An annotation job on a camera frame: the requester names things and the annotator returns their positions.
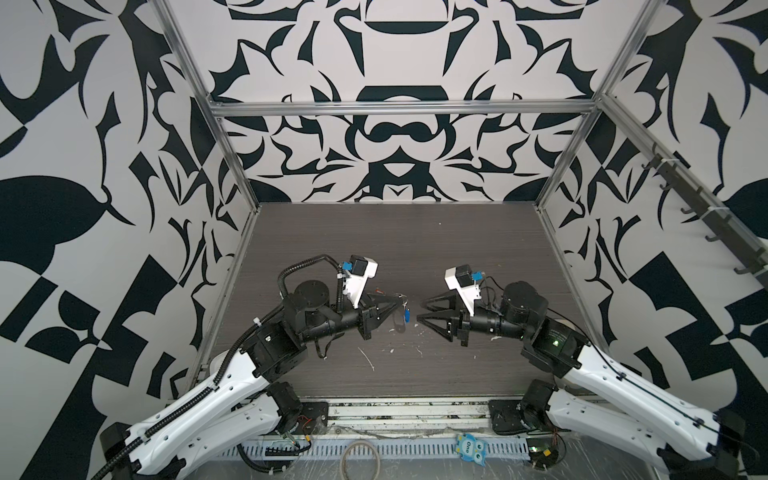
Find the black joint motor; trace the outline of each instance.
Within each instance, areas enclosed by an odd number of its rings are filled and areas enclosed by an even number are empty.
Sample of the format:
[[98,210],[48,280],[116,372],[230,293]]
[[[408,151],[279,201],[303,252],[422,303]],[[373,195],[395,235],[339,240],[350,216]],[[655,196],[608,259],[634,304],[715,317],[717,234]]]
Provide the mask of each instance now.
[[308,326],[316,326],[326,320],[318,309],[329,305],[329,295],[325,283],[307,280],[283,300],[284,317],[294,332],[301,333]]
[[347,270],[349,270],[352,275],[362,276],[366,272],[366,268],[368,268],[368,260],[360,255],[352,255],[349,258],[349,263],[351,263],[352,266]]
[[456,281],[462,287],[475,283],[475,280],[472,278],[472,269],[469,268],[469,265],[459,265],[456,267]]
[[499,312],[512,323],[526,323],[531,311],[545,315],[547,300],[527,282],[514,282],[504,288]]

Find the aluminum frame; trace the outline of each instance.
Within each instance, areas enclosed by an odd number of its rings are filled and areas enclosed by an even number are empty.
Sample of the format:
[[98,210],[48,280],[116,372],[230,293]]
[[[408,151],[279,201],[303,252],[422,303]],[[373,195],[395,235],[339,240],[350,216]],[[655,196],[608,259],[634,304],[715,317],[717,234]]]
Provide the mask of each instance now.
[[240,157],[237,156],[237,152],[232,147],[229,136],[220,123],[221,120],[217,119],[210,109],[208,90],[205,88],[200,71],[197,69],[187,43],[181,34],[181,29],[176,21],[173,10],[168,5],[167,0],[149,0],[149,3],[152,5],[157,20],[160,22],[170,50],[179,61],[179,68],[190,85],[195,101],[203,114],[203,119],[214,136],[214,140],[219,144],[224,160],[235,177],[235,182],[238,188],[240,188],[240,192],[243,193],[251,211],[256,212],[259,207],[259,200],[250,187],[250,182],[243,170],[243,164],[240,163]]
[[[630,27],[627,37],[619,47],[619,51],[611,63],[611,67],[608,69],[605,77],[603,77],[603,81],[600,83],[600,86],[598,86],[598,89],[594,92],[592,98],[595,100],[598,108],[596,108],[595,111],[590,112],[585,118],[582,118],[581,123],[576,127],[576,130],[571,136],[571,141],[568,142],[565,150],[563,150],[563,153],[558,158],[554,170],[552,170],[552,174],[547,179],[544,188],[541,189],[541,193],[536,199],[536,204],[538,206],[545,207],[552,195],[554,195],[554,192],[557,191],[558,185],[560,185],[565,172],[568,171],[574,158],[576,158],[576,153],[581,146],[581,142],[586,140],[589,132],[594,127],[594,123],[600,117],[601,112],[598,99],[605,93],[613,91],[616,84],[621,80],[624,72],[627,70],[629,62],[635,56],[637,51],[640,50],[643,41],[645,41],[648,30],[656,18],[656,14],[661,7],[666,4],[667,0],[646,0],[643,4],[640,13]],[[578,138],[582,138],[583,140],[576,143]]]
[[587,332],[589,332],[590,340],[592,340],[592,343],[597,345],[598,348],[607,352],[608,344],[606,343],[602,334],[597,331],[595,325],[592,323],[592,316],[589,314],[587,306],[582,300],[584,296],[581,295],[581,291],[576,284],[576,279],[571,272],[571,266],[565,259],[563,249],[560,248],[558,239],[555,236],[554,227],[552,226],[551,220],[549,220],[549,215],[547,214],[546,210],[541,208],[537,208],[536,212],[538,213],[538,218],[541,221],[541,225],[544,227],[544,233],[547,237],[547,240],[549,240],[549,244],[554,251],[554,257],[557,259],[558,264],[560,265],[560,270],[563,272],[565,283],[568,285],[568,289],[571,291],[571,294],[574,297],[574,301],[576,302],[576,306],[579,309],[579,313],[581,313],[581,318],[584,319],[584,324],[587,327]]
[[252,212],[248,216],[248,220],[246,220],[245,227],[243,228],[243,235],[240,237],[240,244],[237,246],[237,250],[235,250],[232,264],[227,271],[223,287],[221,292],[219,292],[219,298],[216,300],[214,314],[210,319],[207,331],[203,333],[203,342],[200,344],[200,348],[197,349],[194,363],[185,377],[185,392],[189,392],[197,384],[200,379],[200,371],[210,360],[210,351],[213,349],[216,338],[219,335],[219,328],[224,321],[224,314],[227,311],[229,298],[232,295],[232,290],[234,290],[237,277],[240,275],[240,268],[243,266],[243,260],[245,260],[248,245],[250,245],[250,240],[253,237],[253,228],[256,225],[256,219],[258,218],[260,211],[261,208],[259,207],[255,212]]
[[214,116],[220,118],[284,115],[584,113],[593,108],[594,101],[583,98],[570,100],[210,103],[210,109]]
[[660,154],[662,158],[674,158],[661,142],[611,94],[598,98],[598,108],[603,111],[627,135],[632,144],[648,159]]

